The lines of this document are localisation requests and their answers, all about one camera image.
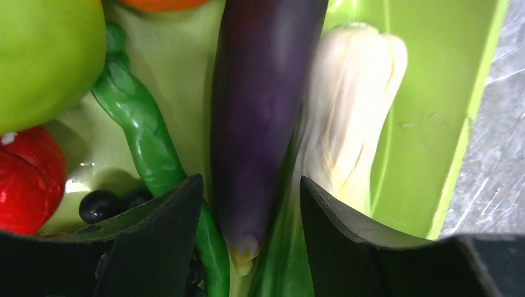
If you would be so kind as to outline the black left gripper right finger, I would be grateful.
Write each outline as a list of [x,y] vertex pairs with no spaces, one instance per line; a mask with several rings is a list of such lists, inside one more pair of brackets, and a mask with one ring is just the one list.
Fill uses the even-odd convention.
[[522,235],[418,238],[343,204],[307,177],[300,208],[316,296],[524,295]]

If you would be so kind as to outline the lime green plastic basket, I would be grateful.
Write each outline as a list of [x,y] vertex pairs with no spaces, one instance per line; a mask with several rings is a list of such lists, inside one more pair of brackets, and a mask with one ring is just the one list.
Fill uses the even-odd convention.
[[[134,75],[162,111],[184,169],[211,188],[210,86],[223,1],[145,14],[105,1],[128,34]],[[325,28],[367,22],[399,35],[409,60],[384,125],[371,179],[372,216],[435,239],[445,220],[505,18],[507,1],[331,1]],[[134,188],[124,134],[91,95],[47,129],[68,162],[66,195],[41,235],[83,227],[80,200],[92,189]]]

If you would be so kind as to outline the green toy apple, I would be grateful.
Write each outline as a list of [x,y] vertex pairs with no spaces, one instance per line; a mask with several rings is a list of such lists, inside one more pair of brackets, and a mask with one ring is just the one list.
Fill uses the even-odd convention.
[[101,1],[1,1],[1,133],[76,106],[105,55]]

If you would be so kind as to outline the green toy chili pepper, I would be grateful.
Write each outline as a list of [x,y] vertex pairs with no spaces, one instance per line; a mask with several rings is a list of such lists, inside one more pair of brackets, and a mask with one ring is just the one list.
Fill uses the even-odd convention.
[[[126,39],[119,25],[106,23],[105,65],[90,91],[122,128],[136,171],[148,190],[159,196],[188,175],[155,99],[131,72]],[[230,261],[207,202],[202,203],[194,251],[204,268],[207,296],[228,297]]]

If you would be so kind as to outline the white green toy bok choy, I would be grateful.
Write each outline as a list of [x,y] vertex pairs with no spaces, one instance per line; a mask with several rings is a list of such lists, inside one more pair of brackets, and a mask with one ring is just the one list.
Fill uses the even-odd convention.
[[311,178],[371,214],[371,168],[381,130],[407,69],[399,36],[365,23],[322,34],[284,165],[269,236],[233,296],[312,296],[300,215],[300,178]]

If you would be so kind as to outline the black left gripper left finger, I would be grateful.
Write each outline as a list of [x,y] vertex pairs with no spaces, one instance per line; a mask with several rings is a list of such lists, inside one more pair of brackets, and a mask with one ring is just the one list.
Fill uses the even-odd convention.
[[198,174],[73,233],[1,233],[2,296],[183,296],[203,203]]

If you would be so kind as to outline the purple toy eggplant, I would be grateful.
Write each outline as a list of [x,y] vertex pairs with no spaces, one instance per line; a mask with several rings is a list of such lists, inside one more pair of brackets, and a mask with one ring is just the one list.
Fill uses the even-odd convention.
[[212,197],[234,268],[250,273],[306,90],[327,1],[229,0],[210,114]]

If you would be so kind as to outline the red toy pepper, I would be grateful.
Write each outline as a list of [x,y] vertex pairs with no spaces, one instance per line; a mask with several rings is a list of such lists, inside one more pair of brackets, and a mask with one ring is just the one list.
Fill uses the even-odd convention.
[[42,126],[1,137],[1,230],[34,235],[65,192],[67,164]]

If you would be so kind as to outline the black toy grapes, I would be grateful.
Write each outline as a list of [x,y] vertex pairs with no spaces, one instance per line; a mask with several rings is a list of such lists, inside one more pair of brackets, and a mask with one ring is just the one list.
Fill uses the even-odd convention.
[[[150,191],[144,187],[128,191],[122,196],[109,190],[97,189],[81,200],[79,215],[84,222],[94,224],[119,215],[153,198],[154,196]],[[199,286],[203,278],[202,264],[195,258],[191,258],[184,286],[184,295],[205,296],[205,291]]]

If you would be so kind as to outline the orange toy fruit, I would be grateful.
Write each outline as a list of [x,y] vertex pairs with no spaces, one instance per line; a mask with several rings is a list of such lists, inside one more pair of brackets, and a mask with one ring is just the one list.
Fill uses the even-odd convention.
[[119,0],[125,6],[144,12],[184,11],[200,7],[209,0]]

